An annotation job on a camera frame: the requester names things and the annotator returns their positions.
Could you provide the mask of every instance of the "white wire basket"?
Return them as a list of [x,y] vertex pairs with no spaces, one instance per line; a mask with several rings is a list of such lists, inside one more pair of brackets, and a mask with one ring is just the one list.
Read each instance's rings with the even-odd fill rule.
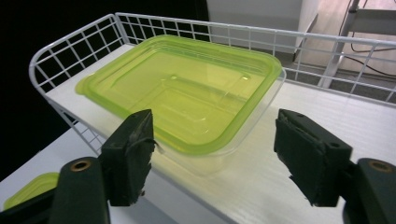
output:
[[[67,106],[60,105],[51,95],[62,91],[67,83],[73,84],[73,77],[86,76],[103,66],[101,61],[104,58],[116,57],[155,35],[184,36],[265,51],[281,60],[288,82],[304,83],[318,90],[340,91],[345,97],[359,95],[385,104],[396,104],[396,85],[390,74],[396,71],[396,59],[376,54],[378,49],[395,49],[396,42],[126,13],[104,16],[41,49],[30,63],[30,79],[70,127],[99,154],[108,133],[93,129],[86,120],[69,111]],[[318,42],[329,47],[315,44]],[[366,49],[366,52],[336,52],[338,45],[349,44]],[[310,62],[316,58],[324,58],[325,64]],[[342,58],[354,60],[354,68],[343,68],[339,60]],[[388,69],[388,72],[378,74],[371,64]]]

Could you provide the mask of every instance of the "white table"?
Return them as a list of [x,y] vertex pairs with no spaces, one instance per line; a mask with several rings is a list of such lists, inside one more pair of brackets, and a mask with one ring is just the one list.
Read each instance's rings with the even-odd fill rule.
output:
[[[128,48],[115,53],[120,54]],[[112,54],[104,60],[116,56]],[[99,62],[86,72],[94,71],[97,69],[95,66],[100,67],[101,63],[106,62]],[[70,89],[86,75],[75,76],[50,92],[49,98],[103,136],[110,136],[121,120]],[[223,171],[210,176],[194,175],[163,155],[154,153],[153,172],[146,185],[147,203],[155,205],[153,207],[161,210],[162,215],[179,223],[342,223],[343,200],[336,208],[311,207],[289,180],[289,171],[273,151],[279,108],[305,114],[349,143],[354,147],[351,158],[354,162],[364,157],[396,162],[394,105],[286,82]],[[56,170],[70,157],[78,155],[67,150],[64,148],[46,156],[52,165],[41,160],[29,162],[30,176],[43,173],[40,168],[43,164]],[[82,151],[81,155],[89,153],[87,149]],[[8,178],[1,183],[2,197],[12,195],[14,189],[9,188],[26,183],[17,181],[23,176],[21,173],[16,172],[10,177],[12,180]]]

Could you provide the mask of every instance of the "lime green lid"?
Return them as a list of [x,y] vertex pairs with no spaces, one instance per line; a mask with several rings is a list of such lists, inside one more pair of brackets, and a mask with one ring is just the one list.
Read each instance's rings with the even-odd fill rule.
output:
[[272,55],[171,35],[152,37],[76,86],[121,118],[150,108],[155,137],[204,155],[226,146],[281,74]]
[[46,173],[39,175],[26,186],[20,189],[12,197],[4,202],[4,210],[11,208],[20,203],[26,202],[50,189],[54,189],[58,183],[58,173]]

